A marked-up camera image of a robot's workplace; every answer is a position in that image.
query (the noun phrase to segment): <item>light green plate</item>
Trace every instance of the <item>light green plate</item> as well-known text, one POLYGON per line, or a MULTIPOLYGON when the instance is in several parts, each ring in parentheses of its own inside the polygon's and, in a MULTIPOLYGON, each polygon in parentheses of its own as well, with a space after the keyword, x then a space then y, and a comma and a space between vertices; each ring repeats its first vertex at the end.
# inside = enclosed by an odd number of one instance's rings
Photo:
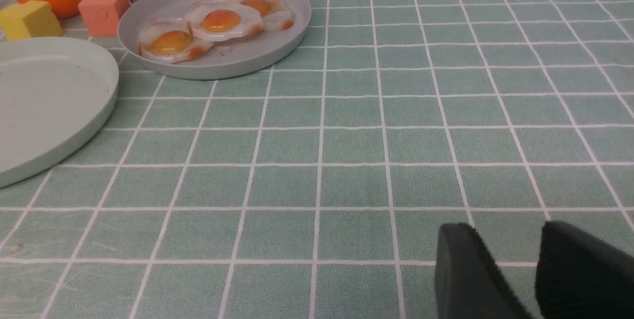
POLYGON ((82 147, 114 107, 118 66, 97 44, 64 37, 0 43, 0 187, 82 147))

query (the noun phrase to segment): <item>fake fried egg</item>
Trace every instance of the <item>fake fried egg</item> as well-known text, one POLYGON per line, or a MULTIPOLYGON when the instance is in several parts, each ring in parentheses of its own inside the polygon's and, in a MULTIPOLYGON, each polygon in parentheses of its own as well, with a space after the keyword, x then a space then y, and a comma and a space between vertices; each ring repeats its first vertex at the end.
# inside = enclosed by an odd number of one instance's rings
POLYGON ((260 13, 238 0, 198 1, 184 19, 195 37, 209 42, 255 35, 264 29, 260 13))
POLYGON ((141 56, 168 64, 197 59, 212 46, 194 37, 182 18, 154 19, 139 34, 141 56))
POLYGON ((260 12, 267 32, 287 30, 295 23, 293 12, 284 0, 240 0, 240 3, 260 12))

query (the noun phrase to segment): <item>pink block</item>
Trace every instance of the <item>pink block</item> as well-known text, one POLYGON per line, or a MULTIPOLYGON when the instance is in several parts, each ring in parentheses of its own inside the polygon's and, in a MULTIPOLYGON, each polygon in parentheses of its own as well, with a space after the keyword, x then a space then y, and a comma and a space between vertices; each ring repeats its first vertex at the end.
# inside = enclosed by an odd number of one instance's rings
POLYGON ((129 0, 82 0, 79 12, 91 36, 114 37, 118 22, 129 7, 129 0))

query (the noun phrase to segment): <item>yellow block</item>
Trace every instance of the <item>yellow block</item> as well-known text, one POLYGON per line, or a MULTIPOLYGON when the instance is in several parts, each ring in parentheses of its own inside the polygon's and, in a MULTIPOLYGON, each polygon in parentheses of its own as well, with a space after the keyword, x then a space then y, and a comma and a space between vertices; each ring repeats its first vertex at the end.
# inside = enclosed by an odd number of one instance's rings
POLYGON ((34 37, 59 37, 63 31, 47 1, 30 0, 0 10, 0 27, 9 41, 34 37))

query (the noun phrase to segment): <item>checkered tablecloth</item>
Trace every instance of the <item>checkered tablecloth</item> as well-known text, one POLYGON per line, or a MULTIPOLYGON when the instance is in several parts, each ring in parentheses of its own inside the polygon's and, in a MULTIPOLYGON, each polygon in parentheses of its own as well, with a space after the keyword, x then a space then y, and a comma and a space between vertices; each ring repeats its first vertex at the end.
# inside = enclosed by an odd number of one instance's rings
POLYGON ((0 189, 0 317, 434 318, 444 222, 538 315, 545 220, 634 254, 634 0, 310 1, 297 50, 228 80, 91 39, 117 106, 0 189))

